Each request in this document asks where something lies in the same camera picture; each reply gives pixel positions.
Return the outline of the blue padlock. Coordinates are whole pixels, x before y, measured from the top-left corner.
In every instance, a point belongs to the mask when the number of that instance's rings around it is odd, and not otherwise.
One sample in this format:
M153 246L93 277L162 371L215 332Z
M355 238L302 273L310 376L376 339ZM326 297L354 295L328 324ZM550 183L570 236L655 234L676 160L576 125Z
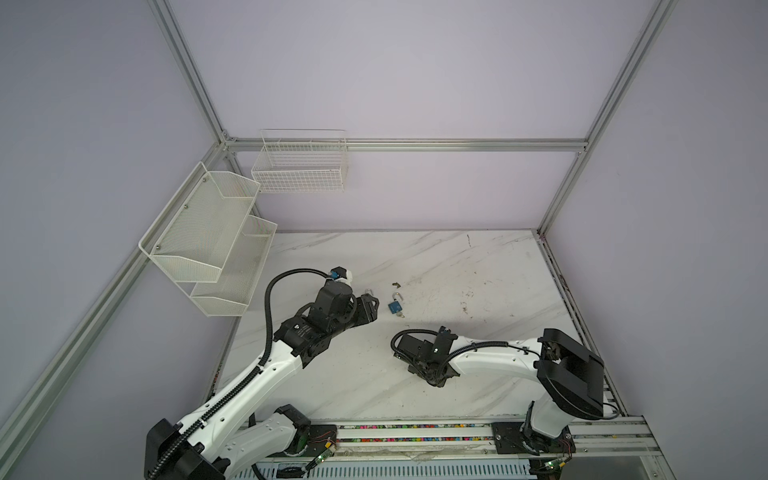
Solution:
M403 305L402 305L403 300L404 300L404 298L402 297L402 295L399 292L394 292L393 293L392 300L388 304L388 309L390 310L392 315L395 315L395 316L397 316L399 318L403 318L404 317Z

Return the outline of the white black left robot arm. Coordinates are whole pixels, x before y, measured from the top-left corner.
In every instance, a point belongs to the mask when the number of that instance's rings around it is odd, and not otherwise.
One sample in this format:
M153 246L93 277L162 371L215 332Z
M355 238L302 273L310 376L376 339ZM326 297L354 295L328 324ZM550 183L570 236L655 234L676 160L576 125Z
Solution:
M254 425L247 420L279 386L325 352L341 333L374 322L380 302L354 294L344 279L327 279L316 299L283 321L265 350L200 407L148 432L143 474L147 479L230 479L284 452L311 422L286 404Z

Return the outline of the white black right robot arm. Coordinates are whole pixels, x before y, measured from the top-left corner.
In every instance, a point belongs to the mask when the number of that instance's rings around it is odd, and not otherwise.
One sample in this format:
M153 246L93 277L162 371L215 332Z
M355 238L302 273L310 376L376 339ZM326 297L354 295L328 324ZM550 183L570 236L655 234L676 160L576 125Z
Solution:
M435 388L479 373L539 384L544 393L529 403L519 427L520 448L532 455L569 446L566 430L576 419L608 418L602 358L559 329L527 340L471 339L446 327L406 329L392 337L390 348L410 373Z

